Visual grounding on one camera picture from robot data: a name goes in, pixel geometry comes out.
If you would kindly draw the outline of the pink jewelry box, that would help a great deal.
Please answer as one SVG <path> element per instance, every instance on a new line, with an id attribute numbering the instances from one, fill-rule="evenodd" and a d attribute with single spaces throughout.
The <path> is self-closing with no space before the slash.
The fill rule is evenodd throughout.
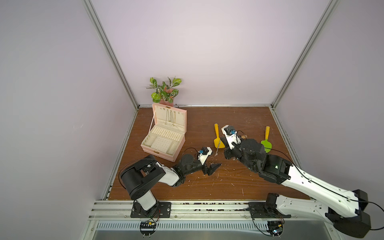
<path id="1" fill-rule="evenodd" d="M 144 152 L 175 162 L 187 132 L 187 111 L 154 103 L 148 134 L 141 143 Z"/>

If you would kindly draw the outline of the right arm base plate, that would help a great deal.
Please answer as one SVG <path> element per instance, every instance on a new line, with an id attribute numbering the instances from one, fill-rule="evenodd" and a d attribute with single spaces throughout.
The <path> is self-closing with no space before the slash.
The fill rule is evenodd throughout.
<path id="1" fill-rule="evenodd" d="M 284 215 L 280 213 L 275 207 L 267 205 L 262 202 L 249 202 L 246 208 L 252 218 L 264 218 L 264 219 L 280 219 L 291 218 L 291 215 Z"/>

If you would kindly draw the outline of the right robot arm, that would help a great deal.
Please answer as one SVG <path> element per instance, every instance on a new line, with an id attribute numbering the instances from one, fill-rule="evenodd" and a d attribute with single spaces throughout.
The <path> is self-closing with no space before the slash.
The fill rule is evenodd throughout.
<path id="1" fill-rule="evenodd" d="M 226 159 L 237 159 L 264 180 L 300 191 L 310 200 L 269 194 L 266 211 L 276 216 L 296 214 L 332 224 L 336 230 L 354 238 L 364 238 L 371 230 L 370 215 L 365 213 L 368 194 L 362 190 L 348 191 L 324 182 L 292 162 L 267 154 L 264 145 L 254 139 L 241 140 L 236 135 L 221 138 Z"/>

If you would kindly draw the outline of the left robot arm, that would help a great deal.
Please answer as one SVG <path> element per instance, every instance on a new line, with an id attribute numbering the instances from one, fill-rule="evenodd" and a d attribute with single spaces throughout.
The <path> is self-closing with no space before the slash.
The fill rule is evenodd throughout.
<path id="1" fill-rule="evenodd" d="M 119 173 L 119 181 L 129 193 L 131 200 L 139 204 L 142 214 L 151 216 L 158 210 L 158 200 L 151 189 L 157 183 L 178 187 L 185 182 L 188 175 L 198 171 L 211 176 L 221 164 L 208 166 L 206 159 L 210 155 L 210 153 L 203 154 L 202 152 L 199 152 L 197 157 L 186 154 L 171 168 L 158 162 L 155 156 L 148 155 L 122 169 Z"/>

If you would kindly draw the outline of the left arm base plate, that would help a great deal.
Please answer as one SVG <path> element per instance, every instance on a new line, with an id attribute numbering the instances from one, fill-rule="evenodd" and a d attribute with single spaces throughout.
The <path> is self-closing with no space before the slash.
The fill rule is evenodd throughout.
<path id="1" fill-rule="evenodd" d="M 159 202 L 152 206 L 148 210 L 140 205 L 139 202 L 135 201 L 131 211 L 131 218 L 170 218 L 171 215 L 171 202 Z"/>

